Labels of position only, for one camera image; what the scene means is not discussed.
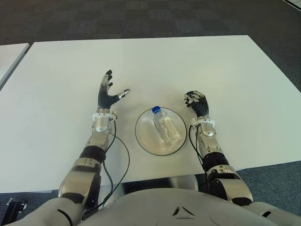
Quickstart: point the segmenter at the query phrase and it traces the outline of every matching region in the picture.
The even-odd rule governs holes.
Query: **white desk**
[[[108,69],[112,94],[132,90],[112,107],[131,154],[125,182],[202,172],[188,139],[170,156],[154,156],[135,139],[136,120],[155,105],[178,112],[188,127],[190,90],[206,94],[235,169],[301,159],[301,93],[248,36],[41,42],[0,93],[0,192],[58,189],[91,134]],[[126,165],[116,140],[107,155],[115,183]]]
[[[0,87],[28,47],[28,43],[0,46]]]

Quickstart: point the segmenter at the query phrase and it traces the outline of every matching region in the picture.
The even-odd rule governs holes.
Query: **gray carpet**
[[[301,12],[282,0],[0,0],[0,45],[36,41],[247,34],[301,90]],[[301,215],[301,163],[239,172],[254,199]],[[27,212],[53,194],[26,198]]]

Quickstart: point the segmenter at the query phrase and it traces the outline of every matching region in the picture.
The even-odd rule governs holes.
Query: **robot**
[[[253,202],[249,188],[230,166],[217,141],[206,97],[198,91],[186,93],[184,99],[197,115],[190,130],[197,129],[197,143],[193,148],[205,171],[208,194],[178,188],[143,190],[117,199],[82,221],[87,210],[97,210],[99,206],[100,172],[102,166],[105,169],[104,160],[110,148],[111,121],[117,119],[114,112],[110,113],[110,107],[130,92],[126,89],[110,96],[111,79],[109,70],[100,85],[92,135],[63,180],[58,197],[10,226],[301,225],[299,216],[263,202]]]

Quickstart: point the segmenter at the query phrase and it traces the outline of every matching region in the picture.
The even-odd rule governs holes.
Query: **water bottle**
[[[152,109],[154,113],[153,123],[166,145],[173,145],[181,140],[180,133],[174,124],[174,120],[165,112],[162,112],[159,106]]]

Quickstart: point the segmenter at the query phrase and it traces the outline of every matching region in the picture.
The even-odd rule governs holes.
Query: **cable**
[[[92,209],[89,210],[89,211],[86,211],[84,214],[88,214],[88,213],[94,211],[95,209],[101,207],[102,205],[103,205],[103,206],[105,205],[105,203],[106,203],[106,202],[108,201],[108,199],[112,196],[112,194],[113,194],[114,191],[117,189],[117,187],[121,184],[121,181],[122,181],[123,178],[126,176],[127,171],[128,171],[128,168],[129,168],[129,166],[130,166],[130,153],[129,153],[129,151],[128,151],[128,148],[127,148],[126,144],[125,144],[118,136],[116,136],[116,123],[115,123],[115,121],[114,121],[114,127],[115,127],[114,138],[113,138],[111,144],[109,145],[109,147],[107,148],[107,150],[111,147],[111,145],[113,144],[113,141],[115,140],[115,138],[117,138],[118,140],[120,140],[121,143],[123,144],[123,146],[124,146],[124,147],[126,148],[126,150],[127,150],[127,155],[128,155],[127,169],[126,169],[126,171],[125,171],[125,173],[123,174],[122,178],[120,179],[120,181],[118,182],[118,184],[115,186],[115,188],[114,188],[113,190],[112,190],[112,188],[113,188],[113,182],[111,182],[111,180],[110,180],[110,183],[111,183],[111,191],[106,195],[106,197],[104,198],[104,200],[103,200],[100,204],[98,204],[96,207],[92,208]],[[108,178],[110,179],[111,176],[110,176],[110,174],[108,173],[108,171],[107,171],[107,169],[106,169],[106,167],[105,167],[105,163],[104,163],[104,162],[103,162],[103,168],[104,168],[104,171],[106,172],[106,174],[108,175]]]
[[[202,163],[202,162],[203,162],[203,158],[202,158],[202,156],[200,155],[200,153],[198,152],[198,139],[197,139],[197,136],[198,136],[198,127],[197,127],[197,136],[196,136],[196,146],[193,145],[193,142],[192,142],[192,140],[191,140],[191,135],[190,135],[191,128],[192,128],[192,126],[189,127],[189,132],[188,132],[188,133],[189,133],[189,134],[188,134],[189,140],[190,140],[190,143],[191,143],[193,149],[194,149],[194,150],[196,151],[196,153],[197,153],[199,163],[201,164],[202,168],[204,169],[203,163]],[[206,170],[204,170],[204,172],[205,172],[205,180],[206,180],[206,182],[203,183],[201,186],[203,186],[204,184],[207,184],[207,193],[209,193],[209,183],[208,183],[207,172],[206,172]]]
[[[127,169],[126,169],[125,173],[123,174],[122,178],[120,179],[120,181],[118,182],[118,184],[117,184],[116,187],[114,188],[113,192],[117,189],[117,187],[121,184],[123,178],[126,176],[127,171],[128,171],[128,168],[129,168],[129,166],[130,166],[130,160],[131,160],[131,158],[130,158],[130,152],[128,151],[128,148],[127,148],[126,144],[125,144],[118,136],[116,136],[116,138],[117,138],[118,140],[121,141],[121,143],[123,144],[123,146],[124,146],[124,147],[126,148],[126,150],[127,150],[128,163],[127,163]]]
[[[103,162],[103,168],[104,168],[104,171],[105,171],[105,173],[107,174],[107,176],[109,178],[110,185],[111,185],[111,190],[110,190],[109,194],[107,194],[107,196],[103,200],[103,205],[104,205],[104,203],[109,199],[108,198],[109,195],[111,195],[113,193],[113,181],[112,181],[112,178],[111,178],[111,176],[110,176],[110,174],[109,174],[109,172],[108,172],[108,170],[107,170],[107,168],[105,166],[105,161]]]
[[[116,138],[116,122],[115,121],[114,121],[114,134],[112,134],[112,135],[113,135],[113,140],[111,141],[110,145],[108,146],[108,148],[106,150],[106,153],[108,152],[109,148],[112,146],[112,144],[113,144],[113,142],[115,141],[115,138]],[[106,195],[106,197],[104,198],[104,200],[103,200],[102,203],[100,203],[98,206],[96,206],[96,207],[94,207],[94,208],[86,211],[84,214],[88,214],[88,213],[94,211],[95,209],[99,208],[101,205],[104,204],[104,202],[106,202],[109,199],[109,196],[113,193],[113,181],[112,181],[112,178],[111,178],[111,176],[110,176],[110,174],[109,174],[109,172],[108,172],[108,170],[107,170],[104,162],[105,161],[103,161],[103,169],[104,169],[106,175],[109,178],[110,185],[111,185],[111,190],[110,190],[109,194]]]

